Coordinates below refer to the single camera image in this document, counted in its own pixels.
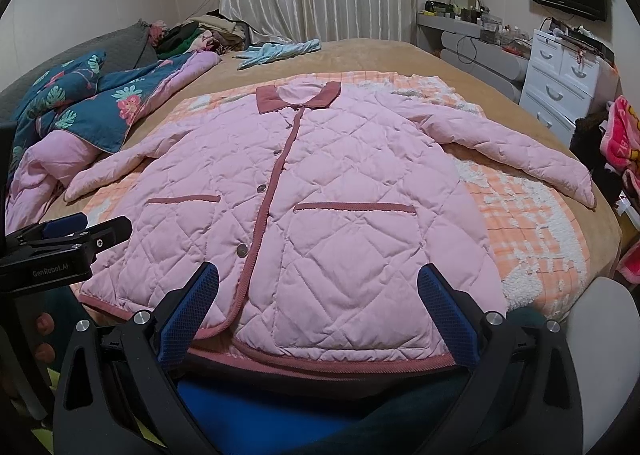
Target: screw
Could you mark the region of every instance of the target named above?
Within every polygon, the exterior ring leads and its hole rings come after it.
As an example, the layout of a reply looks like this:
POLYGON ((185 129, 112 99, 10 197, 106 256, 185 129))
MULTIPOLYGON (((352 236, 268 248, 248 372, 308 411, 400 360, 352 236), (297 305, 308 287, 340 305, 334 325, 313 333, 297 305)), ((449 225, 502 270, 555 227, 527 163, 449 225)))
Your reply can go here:
POLYGON ((138 325, 144 325, 151 319, 151 314, 149 311, 141 310, 140 312, 136 312, 136 315, 133 316, 133 321, 138 325))
POLYGON ((548 322, 546 322, 546 329, 549 332, 559 332, 560 331, 560 324, 557 321, 554 320, 549 320, 548 322))
POLYGON ((500 313, 497 312, 488 312, 486 314, 486 320, 492 325, 501 325, 504 321, 504 318, 500 313))
POLYGON ((80 320, 78 323, 76 323, 76 330, 78 332, 84 332, 89 328, 90 324, 91 323, 89 323, 89 320, 80 320))

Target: pink comforter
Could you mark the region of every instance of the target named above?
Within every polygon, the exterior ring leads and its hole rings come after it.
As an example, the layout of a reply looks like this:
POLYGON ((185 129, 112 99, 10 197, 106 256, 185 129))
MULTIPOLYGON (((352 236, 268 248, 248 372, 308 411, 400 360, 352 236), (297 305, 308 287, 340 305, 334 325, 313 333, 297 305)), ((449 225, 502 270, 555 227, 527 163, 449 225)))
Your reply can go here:
POLYGON ((98 255, 81 300, 128 317, 207 260, 220 290, 197 338, 225 333, 234 352, 303 371, 450 365, 420 267, 434 263, 485 311, 506 302, 449 142, 595 204, 582 164, 473 114, 357 85, 260 87, 74 178, 66 200, 156 159, 111 215, 132 220, 130 240, 98 255))
MULTIPOLYGON (((219 62, 220 57, 214 52, 195 52, 180 70, 162 80, 132 124, 155 112, 178 90, 219 62)), ((9 188, 6 231, 11 233, 38 222, 53 202, 56 189, 61 185, 66 188, 100 153, 95 146, 64 130, 54 130, 31 146, 21 159, 9 188)))

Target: blue textured pad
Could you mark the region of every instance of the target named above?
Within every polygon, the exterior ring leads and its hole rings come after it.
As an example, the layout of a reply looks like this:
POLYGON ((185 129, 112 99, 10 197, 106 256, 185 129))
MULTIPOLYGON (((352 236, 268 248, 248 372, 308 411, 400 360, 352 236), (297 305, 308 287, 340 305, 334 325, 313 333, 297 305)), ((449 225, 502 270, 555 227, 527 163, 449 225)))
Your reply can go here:
POLYGON ((164 370, 179 365, 218 293, 218 270, 207 265, 160 332, 158 362, 164 370))
POLYGON ((428 265, 418 273, 418 295, 456 364, 475 368, 480 361, 478 334, 428 265))
POLYGON ((42 230, 44 239, 60 239, 77 233, 86 228, 87 219, 84 213, 76 213, 75 215, 63 216, 58 220, 48 222, 42 230))

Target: jacket button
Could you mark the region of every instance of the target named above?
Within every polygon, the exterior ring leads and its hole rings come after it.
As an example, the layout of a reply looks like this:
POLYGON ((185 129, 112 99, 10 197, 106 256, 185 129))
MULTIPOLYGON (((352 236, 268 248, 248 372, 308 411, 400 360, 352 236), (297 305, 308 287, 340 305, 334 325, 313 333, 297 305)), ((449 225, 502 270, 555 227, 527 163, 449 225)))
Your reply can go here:
POLYGON ((236 247, 236 255, 238 255, 239 258, 244 258, 248 254, 249 248, 246 246, 246 244, 240 244, 238 245, 238 247, 236 247))

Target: drawer handle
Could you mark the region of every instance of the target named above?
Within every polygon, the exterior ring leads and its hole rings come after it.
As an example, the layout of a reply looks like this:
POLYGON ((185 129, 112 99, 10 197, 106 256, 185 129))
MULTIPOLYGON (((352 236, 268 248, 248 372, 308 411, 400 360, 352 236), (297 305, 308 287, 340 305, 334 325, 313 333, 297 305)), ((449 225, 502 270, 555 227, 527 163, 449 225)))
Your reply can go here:
POLYGON ((571 67, 571 70, 573 70, 574 74, 578 76, 580 79, 584 79, 585 77, 587 77, 587 74, 585 74, 581 70, 576 70, 575 67, 571 67))
POLYGON ((556 92, 549 85, 546 86, 546 93, 549 94, 549 97, 554 101, 560 101, 560 99, 564 98, 560 92, 556 92))
POLYGON ((546 120, 542 114, 540 114, 540 112, 538 112, 538 120, 540 122, 542 122, 547 128, 551 128, 553 126, 552 122, 549 122, 548 120, 546 120))

